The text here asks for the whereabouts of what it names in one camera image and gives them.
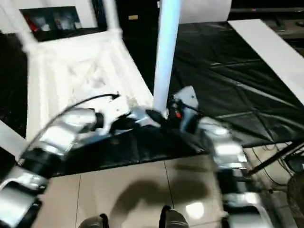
cable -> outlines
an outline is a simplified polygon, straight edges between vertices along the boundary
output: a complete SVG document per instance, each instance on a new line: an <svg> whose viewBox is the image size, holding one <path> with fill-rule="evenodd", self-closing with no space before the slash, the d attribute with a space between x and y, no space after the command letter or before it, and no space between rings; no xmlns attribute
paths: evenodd
<svg viewBox="0 0 304 228"><path fill-rule="evenodd" d="M284 164L284 161L282 159L278 160L279 164L282 166L283 169L286 170L286 172L288 172L288 174L290 175L290 177L292 177L292 173L288 170L288 168L286 167L286 165Z"/></svg>
<svg viewBox="0 0 304 228"><path fill-rule="evenodd" d="M258 157L258 155L256 154L256 152L255 152L255 150L254 150L253 148L252 148L252 151L253 151L254 155L256 156L256 158L260 161L260 163L262 163L261 159ZM272 179L272 178L269 176L269 174L267 173L266 169L265 169L265 168L263 168L263 169L264 169L264 172L265 172L265 174L267 175L267 177L268 177L274 184L276 184L276 185L278 185L278 186L286 186L286 184L280 184L280 183L276 182L274 179Z"/></svg>
<svg viewBox="0 0 304 228"><path fill-rule="evenodd" d="M25 151L29 150L30 147L33 145L33 143L40 137L40 135L57 119L59 118L60 116L62 116L63 114L65 114L66 112L70 111L71 109L75 108L76 106L78 105L81 105L87 101L91 101L91 100L95 100L95 99L98 99L98 98L101 98L101 97L109 97L111 96L112 97L112 100L118 98L120 95L117 95L117 94L102 94L102 95L97 95L97 96L92 96L90 98L87 98L87 99L84 99L82 101L79 101L75 104L72 104L68 107L66 107L62 112L60 112L59 114L57 114L55 117L53 117L46 125L44 128L42 128L37 134L36 136L34 137L34 139L28 144L28 146L26 147Z"/></svg>
<svg viewBox="0 0 304 228"><path fill-rule="evenodd" d="M268 145L262 146L264 151L272 151L275 147L277 148L276 144L271 149L268 148Z"/></svg>

tile floor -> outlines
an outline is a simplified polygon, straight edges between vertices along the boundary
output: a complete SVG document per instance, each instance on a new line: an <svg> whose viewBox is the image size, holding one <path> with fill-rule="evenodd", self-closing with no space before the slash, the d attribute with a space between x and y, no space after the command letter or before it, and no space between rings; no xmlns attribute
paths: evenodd
<svg viewBox="0 0 304 228"><path fill-rule="evenodd" d="M275 152L253 150L262 161ZM258 162L251 149L246 152ZM193 228L219 228L224 212L212 164L201 155L54 178L34 227L77 228L84 219L106 213L111 228L157 228L162 207L170 205ZM280 165L267 173L277 182L288 180ZM262 171L259 176L271 187ZM285 228L295 228L285 194L275 192L272 198Z"/></svg>

red component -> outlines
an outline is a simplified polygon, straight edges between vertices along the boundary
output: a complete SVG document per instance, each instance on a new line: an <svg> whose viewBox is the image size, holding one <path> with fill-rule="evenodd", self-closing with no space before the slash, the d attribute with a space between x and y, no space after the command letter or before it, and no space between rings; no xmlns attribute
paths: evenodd
<svg viewBox="0 0 304 228"><path fill-rule="evenodd" d="M29 18L29 15L24 15L24 18L27 21L27 24L28 24L30 30L32 30L33 32L39 31L39 28L31 21L31 19Z"/></svg>
<svg viewBox="0 0 304 228"><path fill-rule="evenodd" d="M179 118L179 119L182 119L182 116L180 113L175 113L176 114L176 117Z"/></svg>

black plastic sheet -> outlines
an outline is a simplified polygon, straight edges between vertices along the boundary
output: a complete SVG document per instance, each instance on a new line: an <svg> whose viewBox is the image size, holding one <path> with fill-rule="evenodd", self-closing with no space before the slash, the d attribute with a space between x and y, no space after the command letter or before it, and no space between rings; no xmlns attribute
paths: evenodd
<svg viewBox="0 0 304 228"><path fill-rule="evenodd" d="M35 36L42 41L98 31L81 29ZM25 136L27 59L15 36L1 39L0 119ZM157 28L125 29L123 39L153 92ZM227 23L180 25L170 93L184 86L194 87L200 110L227 122L244 147L304 138L303 105ZM74 151L58 175L195 154L198 152L178 138L145 127Z"/></svg>

white pole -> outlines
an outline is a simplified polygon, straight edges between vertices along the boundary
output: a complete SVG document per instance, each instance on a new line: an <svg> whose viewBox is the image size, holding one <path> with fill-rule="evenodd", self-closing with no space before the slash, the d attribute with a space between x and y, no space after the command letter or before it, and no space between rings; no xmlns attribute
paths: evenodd
<svg viewBox="0 0 304 228"><path fill-rule="evenodd" d="M154 79L154 108L166 111L181 0L162 0Z"/></svg>

